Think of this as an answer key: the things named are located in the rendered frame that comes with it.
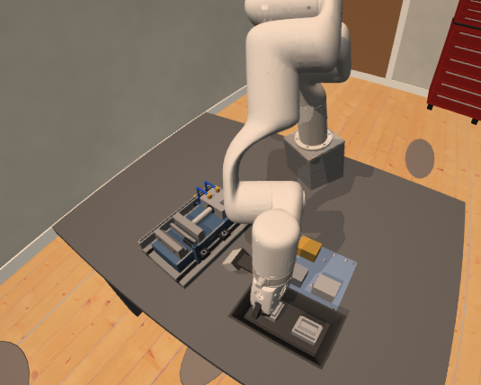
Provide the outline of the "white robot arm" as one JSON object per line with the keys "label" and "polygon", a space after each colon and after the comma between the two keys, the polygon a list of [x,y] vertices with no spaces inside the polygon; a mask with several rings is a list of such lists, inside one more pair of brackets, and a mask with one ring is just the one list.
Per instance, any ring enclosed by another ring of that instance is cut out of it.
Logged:
{"label": "white robot arm", "polygon": [[225,155],[223,196],[229,220],[253,224],[253,257],[240,248],[223,265],[254,273],[261,289],[293,273],[306,194],[294,181],[239,181],[241,159],[256,142],[296,124],[299,148],[319,151],[332,143],[320,83],[349,78],[351,37],[343,0],[245,0],[245,13],[255,26],[245,43],[247,121]]}

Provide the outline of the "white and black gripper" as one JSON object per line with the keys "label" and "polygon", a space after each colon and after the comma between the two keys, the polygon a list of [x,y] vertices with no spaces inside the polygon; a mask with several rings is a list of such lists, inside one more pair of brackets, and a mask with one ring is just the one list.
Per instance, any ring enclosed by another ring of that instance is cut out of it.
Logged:
{"label": "white and black gripper", "polygon": [[292,277],[282,284],[283,286],[268,287],[264,285],[261,289],[258,289],[254,286],[256,284],[256,278],[254,277],[251,289],[251,304],[252,306],[255,306],[251,318],[256,320],[260,315],[269,317],[276,309],[286,290],[289,288],[291,279]]}

